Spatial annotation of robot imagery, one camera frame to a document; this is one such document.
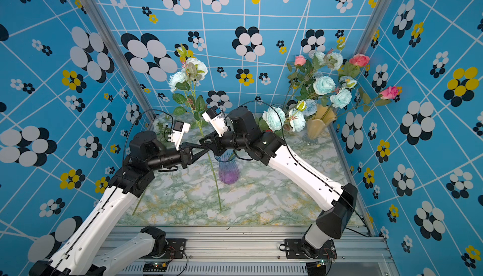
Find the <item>blue purple ribbed glass vase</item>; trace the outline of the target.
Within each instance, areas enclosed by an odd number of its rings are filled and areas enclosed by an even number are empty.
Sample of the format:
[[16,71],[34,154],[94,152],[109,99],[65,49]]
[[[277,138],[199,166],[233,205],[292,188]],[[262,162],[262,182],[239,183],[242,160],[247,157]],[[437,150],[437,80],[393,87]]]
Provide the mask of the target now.
[[215,159],[219,163],[218,178],[222,183],[227,185],[236,183],[240,177],[240,170],[233,150],[227,150],[221,156],[215,156]]

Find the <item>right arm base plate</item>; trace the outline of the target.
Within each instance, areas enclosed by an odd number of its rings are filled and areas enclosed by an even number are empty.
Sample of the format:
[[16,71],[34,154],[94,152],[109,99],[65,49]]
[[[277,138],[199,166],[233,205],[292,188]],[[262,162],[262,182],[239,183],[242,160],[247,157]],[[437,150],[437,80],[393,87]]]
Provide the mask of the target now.
[[287,259],[308,259],[308,260],[335,260],[337,252],[333,240],[328,240],[316,250],[303,242],[302,239],[285,239],[279,245],[279,250],[284,252]]

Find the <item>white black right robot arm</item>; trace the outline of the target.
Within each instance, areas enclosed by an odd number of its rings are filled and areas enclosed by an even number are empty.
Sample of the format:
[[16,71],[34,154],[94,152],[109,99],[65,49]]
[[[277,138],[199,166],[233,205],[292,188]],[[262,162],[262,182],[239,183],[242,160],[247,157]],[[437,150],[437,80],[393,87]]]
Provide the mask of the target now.
[[203,113],[214,132],[201,139],[216,156],[228,149],[248,153],[251,159],[284,174],[304,190],[321,208],[321,213],[308,228],[299,249],[308,258],[328,253],[329,242],[338,240],[355,213],[358,190],[348,183],[335,182],[301,159],[289,145],[271,131],[261,130],[246,107],[238,107],[224,117],[216,108]]

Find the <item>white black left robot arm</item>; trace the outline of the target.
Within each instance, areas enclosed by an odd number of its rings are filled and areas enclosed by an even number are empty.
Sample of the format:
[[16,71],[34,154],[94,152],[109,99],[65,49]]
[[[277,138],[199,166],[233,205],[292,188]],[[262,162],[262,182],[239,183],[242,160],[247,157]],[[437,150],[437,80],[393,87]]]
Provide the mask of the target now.
[[176,251],[168,246],[165,232],[154,226],[144,227],[107,254],[98,255],[98,251],[119,219],[145,192],[156,170],[185,169],[209,150],[193,143],[166,148],[153,131],[137,133],[129,148],[130,154],[91,214],[83,223],[75,220],[65,245],[37,261],[29,275],[116,275],[139,258],[174,256]]

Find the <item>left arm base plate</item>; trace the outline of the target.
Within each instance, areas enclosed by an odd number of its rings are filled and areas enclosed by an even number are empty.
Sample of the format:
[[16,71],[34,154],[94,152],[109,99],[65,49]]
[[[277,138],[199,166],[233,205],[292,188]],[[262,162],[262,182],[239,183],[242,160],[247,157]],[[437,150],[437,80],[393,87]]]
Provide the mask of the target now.
[[152,252],[142,258],[150,260],[155,258],[163,258],[164,260],[183,259],[186,243],[187,239],[184,238],[167,238],[162,251]]

